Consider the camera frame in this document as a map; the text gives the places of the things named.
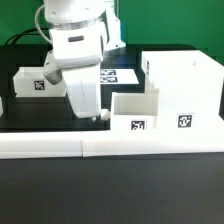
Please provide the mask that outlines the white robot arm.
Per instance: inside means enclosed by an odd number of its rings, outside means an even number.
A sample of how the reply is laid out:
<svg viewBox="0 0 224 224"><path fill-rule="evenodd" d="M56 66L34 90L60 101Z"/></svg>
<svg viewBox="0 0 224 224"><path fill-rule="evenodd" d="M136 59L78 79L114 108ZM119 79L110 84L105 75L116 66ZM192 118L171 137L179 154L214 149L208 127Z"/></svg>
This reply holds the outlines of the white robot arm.
<svg viewBox="0 0 224 224"><path fill-rule="evenodd" d="M44 76L53 85L65 84L79 118L101 114L101 64L126 47L115 6L115 0L43 0L36 11L45 16L45 40L52 46Z"/></svg>

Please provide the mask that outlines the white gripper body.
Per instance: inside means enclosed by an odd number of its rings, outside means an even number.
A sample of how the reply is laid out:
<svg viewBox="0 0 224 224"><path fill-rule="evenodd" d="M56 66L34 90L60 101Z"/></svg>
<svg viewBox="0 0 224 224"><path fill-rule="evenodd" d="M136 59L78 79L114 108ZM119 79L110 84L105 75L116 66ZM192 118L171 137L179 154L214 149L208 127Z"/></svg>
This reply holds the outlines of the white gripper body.
<svg viewBox="0 0 224 224"><path fill-rule="evenodd" d="M91 118L101 113L100 65L63 69L63 81L74 114Z"/></svg>

